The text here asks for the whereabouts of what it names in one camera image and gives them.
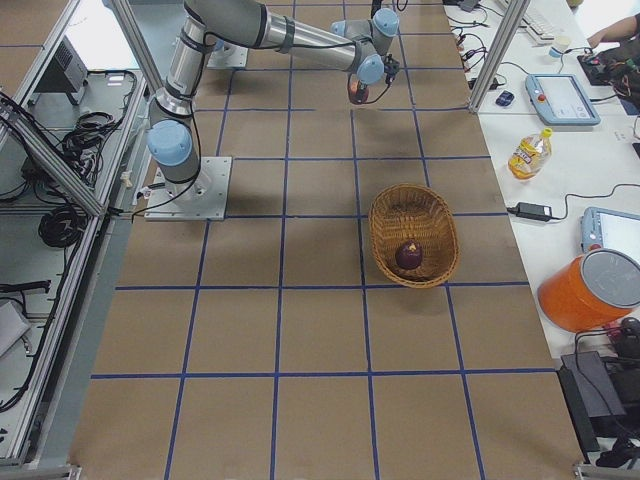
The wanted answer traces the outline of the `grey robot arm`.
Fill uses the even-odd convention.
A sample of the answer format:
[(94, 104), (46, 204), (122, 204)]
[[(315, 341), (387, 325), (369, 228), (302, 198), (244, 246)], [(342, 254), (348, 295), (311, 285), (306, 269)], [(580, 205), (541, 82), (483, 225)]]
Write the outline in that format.
[(370, 16), (373, 17), (382, 8), (382, 0), (372, 0)]
[(390, 85), (399, 70), (389, 49), (399, 17), (379, 8), (369, 19), (341, 20), (322, 30), (276, 14), (258, 1), (187, 1), (170, 70), (149, 108), (147, 147), (164, 176), (171, 202), (205, 188), (193, 101), (206, 63), (219, 43), (272, 50), (348, 73), (354, 105), (366, 103), (371, 85)]

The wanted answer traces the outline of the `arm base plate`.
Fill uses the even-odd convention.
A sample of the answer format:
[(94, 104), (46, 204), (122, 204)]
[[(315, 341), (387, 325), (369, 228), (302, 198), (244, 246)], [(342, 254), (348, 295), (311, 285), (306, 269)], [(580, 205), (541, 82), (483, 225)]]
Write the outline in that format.
[(195, 183), (188, 186), (167, 182), (160, 168), (156, 182), (161, 183), (150, 193), (144, 218), (148, 221), (223, 220), (227, 205), (231, 157), (204, 157)]
[(245, 69), (248, 49), (228, 43), (217, 43), (206, 67), (211, 70)]

